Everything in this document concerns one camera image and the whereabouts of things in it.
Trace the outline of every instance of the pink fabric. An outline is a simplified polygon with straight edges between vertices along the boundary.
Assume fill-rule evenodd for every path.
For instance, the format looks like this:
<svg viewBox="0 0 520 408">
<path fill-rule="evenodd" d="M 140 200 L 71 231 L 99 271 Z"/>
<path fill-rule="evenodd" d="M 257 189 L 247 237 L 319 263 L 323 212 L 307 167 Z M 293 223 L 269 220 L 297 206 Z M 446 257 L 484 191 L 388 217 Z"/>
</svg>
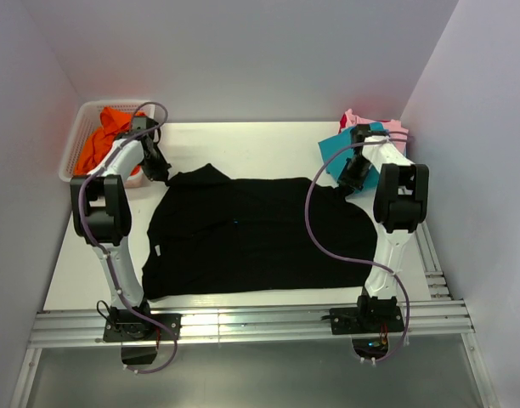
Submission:
<svg viewBox="0 0 520 408">
<path fill-rule="evenodd" d="M 394 121 L 394 120 L 372 121 L 371 119 L 365 119 L 358 115 L 354 115 L 353 110 L 349 109 L 343 114 L 341 121 L 339 121 L 339 133 L 341 133 L 346 128 L 350 128 L 351 126 L 369 125 L 370 123 L 373 123 L 373 122 L 382 123 L 382 126 L 389 132 L 406 132 L 406 133 L 409 132 L 408 129 L 406 129 L 405 127 L 402 127 L 402 122 L 400 122 L 400 121 Z M 394 134 L 393 137 L 399 138 L 399 139 L 407 139 L 407 136 L 405 136 L 403 134 Z M 394 142 L 394 145 L 402 153 L 405 152 L 405 143 L 404 142 Z"/>
</svg>

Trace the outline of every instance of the teal fabric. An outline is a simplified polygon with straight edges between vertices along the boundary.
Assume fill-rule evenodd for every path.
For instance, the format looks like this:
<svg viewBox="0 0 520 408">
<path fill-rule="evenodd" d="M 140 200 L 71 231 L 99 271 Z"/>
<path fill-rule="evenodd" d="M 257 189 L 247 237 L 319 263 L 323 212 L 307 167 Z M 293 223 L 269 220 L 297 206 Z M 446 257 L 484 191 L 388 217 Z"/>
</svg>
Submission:
<svg viewBox="0 0 520 408">
<path fill-rule="evenodd" d="M 384 130 L 385 128 L 379 122 L 374 122 L 370 124 L 371 130 Z M 342 149 L 345 146 L 349 146 L 351 144 L 351 130 L 353 127 L 349 127 L 345 129 L 343 132 L 337 134 L 336 136 L 332 136 L 331 138 L 325 139 L 319 142 L 320 154 L 322 155 L 322 161 L 326 163 L 330 157 L 334 155 L 338 150 Z M 353 149 L 349 149 L 344 151 L 334 159 L 332 163 L 328 165 L 326 168 L 326 172 L 331 175 L 335 181 L 339 178 L 339 175 L 342 173 L 345 164 L 347 163 L 347 159 L 354 156 Z M 374 189 L 377 187 L 377 183 L 379 182 L 379 173 L 375 170 L 374 167 L 370 169 L 368 176 L 364 181 L 364 190 Z"/>
</svg>

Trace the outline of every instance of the white table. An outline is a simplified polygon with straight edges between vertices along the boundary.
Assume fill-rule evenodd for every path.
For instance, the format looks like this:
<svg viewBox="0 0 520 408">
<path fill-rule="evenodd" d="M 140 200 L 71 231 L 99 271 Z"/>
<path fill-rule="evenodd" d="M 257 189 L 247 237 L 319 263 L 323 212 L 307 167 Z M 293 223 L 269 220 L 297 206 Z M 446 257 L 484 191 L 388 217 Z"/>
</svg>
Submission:
<svg viewBox="0 0 520 408">
<path fill-rule="evenodd" d="M 232 179 L 311 179 L 322 165 L 318 142 L 336 134 L 337 129 L 337 122 L 175 123 L 164 126 L 160 147 L 173 173 L 211 163 Z M 319 184 L 336 183 L 323 174 Z M 130 253 L 139 281 L 149 255 L 149 222 L 166 191 L 162 183 L 147 180 L 144 187 L 127 190 L 133 218 Z M 372 191 L 361 193 L 350 201 L 372 217 L 373 195 Z M 385 243 L 380 239 L 377 245 Z M 410 299 L 431 300 L 415 237 L 405 250 L 403 270 L 401 278 Z M 183 295 L 152 304 L 155 308 L 194 308 L 354 303 L 361 290 L 352 287 Z M 100 299 L 110 300 L 104 273 L 92 248 L 76 235 L 70 219 L 44 309 L 93 309 Z"/>
</svg>

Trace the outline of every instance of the laundry basket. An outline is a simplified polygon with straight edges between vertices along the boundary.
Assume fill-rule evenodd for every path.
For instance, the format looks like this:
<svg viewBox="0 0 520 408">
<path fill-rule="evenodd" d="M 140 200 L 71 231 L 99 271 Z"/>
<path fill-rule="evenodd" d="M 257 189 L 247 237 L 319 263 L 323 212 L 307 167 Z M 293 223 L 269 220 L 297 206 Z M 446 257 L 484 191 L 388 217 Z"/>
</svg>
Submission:
<svg viewBox="0 0 520 408">
<path fill-rule="evenodd" d="M 146 101 L 136 99 L 120 99 L 120 100 L 98 100 L 87 102 L 77 113 L 75 123 L 71 129 L 70 137 L 64 150 L 64 157 L 59 165 L 59 177 L 63 181 L 69 182 L 73 177 L 73 169 L 76 161 L 81 155 L 82 147 L 88 136 L 94 130 L 101 126 L 99 114 L 106 107 L 117 109 L 121 112 L 133 113 L 138 106 Z M 154 118 L 155 107 L 153 105 L 145 106 L 141 112 L 146 116 Z M 143 170 L 139 169 L 137 174 L 131 175 L 125 181 L 124 186 L 127 188 L 139 187 L 143 181 Z"/>
</svg>

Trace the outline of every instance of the folded black fabric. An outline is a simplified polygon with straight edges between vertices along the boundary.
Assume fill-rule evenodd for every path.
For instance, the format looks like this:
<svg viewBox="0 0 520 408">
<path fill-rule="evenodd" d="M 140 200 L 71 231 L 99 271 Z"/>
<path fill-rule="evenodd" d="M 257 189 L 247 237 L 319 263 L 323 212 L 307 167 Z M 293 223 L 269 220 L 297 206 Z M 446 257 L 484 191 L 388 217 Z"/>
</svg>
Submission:
<svg viewBox="0 0 520 408">
<path fill-rule="evenodd" d="M 310 183 L 232 180 L 210 164 L 177 174 L 150 221 L 146 297 L 362 286 L 369 265 L 329 258 L 309 239 L 303 206 Z M 373 223 L 333 188 L 315 186 L 310 217 L 326 248 L 373 259 Z"/>
</svg>

